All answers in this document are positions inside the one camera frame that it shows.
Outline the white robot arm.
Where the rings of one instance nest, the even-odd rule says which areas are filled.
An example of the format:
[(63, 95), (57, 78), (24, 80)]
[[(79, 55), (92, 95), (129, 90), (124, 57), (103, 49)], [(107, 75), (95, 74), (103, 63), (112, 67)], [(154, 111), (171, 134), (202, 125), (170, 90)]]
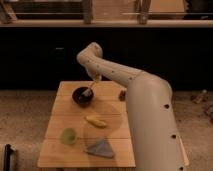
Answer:
[(92, 42), (77, 54), (93, 80), (106, 77), (126, 88), (126, 111), (136, 171), (186, 171), (170, 84), (151, 73), (103, 58)]

